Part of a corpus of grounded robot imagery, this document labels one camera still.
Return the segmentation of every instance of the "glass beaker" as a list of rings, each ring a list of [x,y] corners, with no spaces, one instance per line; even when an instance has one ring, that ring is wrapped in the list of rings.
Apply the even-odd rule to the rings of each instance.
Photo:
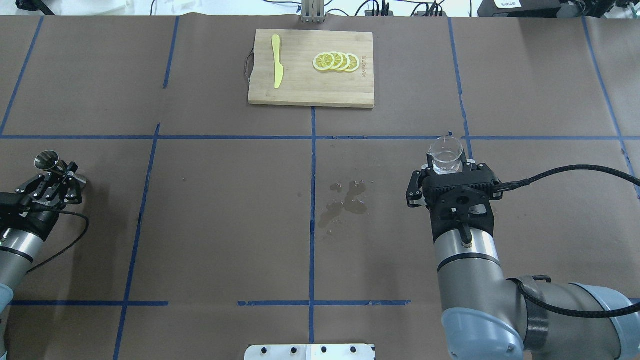
[[[433,157],[433,170],[436,174],[459,172],[462,165],[462,143],[453,136],[441,136],[431,144],[429,155]]]

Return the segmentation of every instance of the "wooden cutting board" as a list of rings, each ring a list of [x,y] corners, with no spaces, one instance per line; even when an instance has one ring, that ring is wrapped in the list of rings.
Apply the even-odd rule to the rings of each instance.
[[[279,89],[274,88],[274,34],[280,35],[280,63],[284,66]],[[316,70],[316,55],[329,51],[357,55],[360,68],[351,73]],[[258,29],[253,52],[250,104],[373,108],[372,33]]]

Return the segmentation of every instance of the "lemon slice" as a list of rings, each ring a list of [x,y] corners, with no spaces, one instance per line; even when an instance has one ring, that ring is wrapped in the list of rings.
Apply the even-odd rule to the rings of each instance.
[[[319,71],[327,71],[331,69],[334,61],[335,57],[332,53],[319,53],[314,58],[314,67]]]
[[[344,72],[354,72],[358,70],[360,67],[360,58],[354,54],[346,54],[346,56],[349,58],[349,65],[344,69]]]
[[[347,69],[349,67],[349,64],[351,63],[351,59],[349,58],[349,56],[347,56],[347,54],[340,53],[340,56],[342,57],[344,62],[342,63],[341,67],[335,69],[336,71],[344,71],[345,69]]]
[[[338,53],[337,51],[332,51],[331,54],[335,58],[335,60],[333,61],[333,66],[331,67],[331,69],[335,70],[335,69],[337,69],[339,67],[342,67],[342,64],[344,63],[344,58],[340,55],[342,53]]]

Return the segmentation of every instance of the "cable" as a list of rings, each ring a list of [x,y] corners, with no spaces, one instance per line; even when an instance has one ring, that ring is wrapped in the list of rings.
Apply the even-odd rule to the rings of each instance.
[[[570,310],[563,309],[561,307],[556,307],[553,305],[549,305],[546,302],[538,299],[537,297],[531,295],[522,284],[522,281],[518,281],[517,279],[510,279],[511,281],[517,283],[518,291],[522,294],[522,296],[528,301],[536,304],[537,306],[542,307],[544,310],[551,311],[552,313],[571,316],[574,318],[590,318],[590,319],[602,319],[602,318],[616,318],[618,316],[625,316],[633,313],[637,313],[640,311],[640,302],[631,306],[623,307],[622,309],[616,310],[608,310],[608,311],[579,311],[579,310]]]
[[[409,17],[413,17],[415,15],[416,10],[418,10],[418,8],[420,7],[420,5],[426,5],[427,6],[427,12],[429,11],[429,3],[419,3],[418,5],[415,6],[415,8],[413,8],[413,11],[411,12],[411,15]]]
[[[31,2],[44,14],[44,15],[55,15],[49,7],[42,2],[42,0],[31,0]]]
[[[502,183],[495,186],[493,190],[495,192],[510,192],[511,190],[516,190],[517,188],[521,188],[523,186],[530,185],[531,183],[535,183],[536,181],[540,179],[544,179],[547,176],[559,174],[561,172],[572,171],[572,170],[592,170],[592,171],[604,172],[606,174],[617,176],[620,179],[627,180],[628,182],[633,183],[636,186],[640,186],[640,179],[613,168],[601,167],[599,165],[569,165],[567,167],[559,167],[559,168],[555,168],[555,169],[543,172],[542,174],[538,174],[528,179],[524,179],[520,181],[512,181],[510,183]]]
[[[354,16],[358,16],[358,13],[360,12],[360,10],[370,1],[373,1],[374,3],[376,3],[376,7],[375,7],[375,11],[371,11],[371,13],[373,14],[374,12],[380,12],[380,3],[378,2],[378,0],[366,0],[364,3],[362,3],[362,5],[360,5],[360,7],[358,8],[358,10],[356,11],[356,14]]]
[[[89,218],[86,215],[83,214],[79,214],[79,213],[74,213],[71,211],[62,211],[62,210],[55,210],[55,209],[47,209],[47,210],[27,210],[28,213],[46,213],[46,212],[51,212],[51,213],[58,213],[58,214],[62,214],[62,215],[73,215],[75,217],[80,217],[84,220],[84,230],[82,230],[82,233],[80,234],[80,236],[78,236],[71,244],[67,245],[67,247],[65,247],[64,249],[60,250],[57,254],[51,256],[49,259],[46,259],[45,261],[37,264],[36,266],[34,266],[33,268],[29,269],[29,271],[27,271],[27,274],[30,274],[31,272],[34,272],[35,270],[43,267],[44,265],[48,264],[49,262],[51,262],[52,260],[56,259],[58,256],[64,254],[68,249],[71,249],[75,244],[77,244],[80,239],[83,238],[83,236],[86,234],[87,230],[89,230]]]
[[[530,177],[528,179],[520,180],[520,181],[512,181],[510,183],[502,183],[493,188],[495,192],[510,192],[511,190],[516,190],[517,188],[521,188],[523,186],[528,186],[532,183],[535,183],[538,180],[544,179],[547,176],[551,176],[554,174],[559,174],[561,172],[567,172],[572,170],[591,170],[597,172],[603,172],[605,174],[613,175],[619,177],[620,179],[627,180],[628,182],[640,186],[640,179],[637,177],[631,176],[622,171],[609,168],[609,167],[601,167],[599,165],[569,165],[566,167],[559,167],[549,171],[545,171],[541,174],[538,174],[534,177]],[[572,316],[574,318],[615,318],[617,316],[625,316],[633,313],[637,313],[640,311],[640,303],[623,307],[622,309],[616,310],[608,310],[608,311],[579,311],[579,310],[571,310],[571,309],[563,309],[561,307],[553,306],[547,304],[546,302],[536,298],[534,295],[531,295],[527,292],[521,281],[517,279],[511,279],[513,282],[516,282],[518,285],[518,291],[522,294],[522,296],[528,301],[536,304],[537,306],[542,307],[547,311],[551,311],[552,313]]]
[[[262,0],[265,3],[271,3],[271,4],[296,4],[296,5],[302,5],[302,3],[297,3],[296,1],[272,1],[272,0]]]
[[[327,12],[326,12],[326,13],[330,13],[330,12],[341,12],[341,13],[343,13],[344,15],[349,16],[349,14],[348,14],[348,13],[346,13],[346,12],[344,12],[344,10],[340,10],[340,9],[331,9],[331,10],[327,10]]]

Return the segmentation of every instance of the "cutting board handle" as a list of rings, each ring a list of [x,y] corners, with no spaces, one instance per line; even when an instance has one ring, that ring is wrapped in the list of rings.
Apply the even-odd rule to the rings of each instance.
[[[253,57],[253,63],[251,64],[251,73],[249,73],[249,59]],[[246,82],[251,83],[251,74],[253,74],[253,65],[255,64],[255,55],[253,53],[253,48],[249,52],[249,55],[246,56],[246,60],[244,61],[244,76],[246,77]]]

